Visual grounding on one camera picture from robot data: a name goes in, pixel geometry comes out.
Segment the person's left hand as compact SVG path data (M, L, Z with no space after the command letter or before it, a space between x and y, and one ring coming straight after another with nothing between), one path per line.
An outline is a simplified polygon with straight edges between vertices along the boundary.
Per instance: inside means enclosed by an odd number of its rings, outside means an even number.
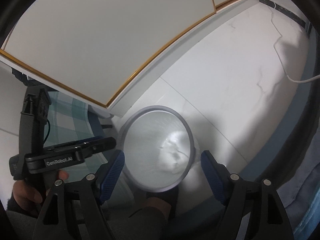
M43 201L41 194L24 180L14 182L12 196L17 205L25 211L31 207L31 204L41 204Z

